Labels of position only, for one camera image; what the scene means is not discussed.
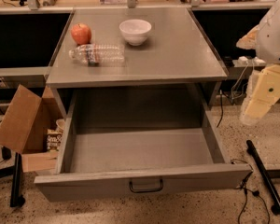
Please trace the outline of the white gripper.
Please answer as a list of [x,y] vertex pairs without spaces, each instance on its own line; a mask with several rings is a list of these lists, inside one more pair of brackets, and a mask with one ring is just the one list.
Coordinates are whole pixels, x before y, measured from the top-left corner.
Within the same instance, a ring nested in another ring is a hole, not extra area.
[[[280,63],[280,0],[274,3],[259,25],[237,41],[236,47],[255,49],[257,56],[265,62]],[[248,80],[240,121],[248,126],[257,124],[279,99],[280,64],[254,70]]]

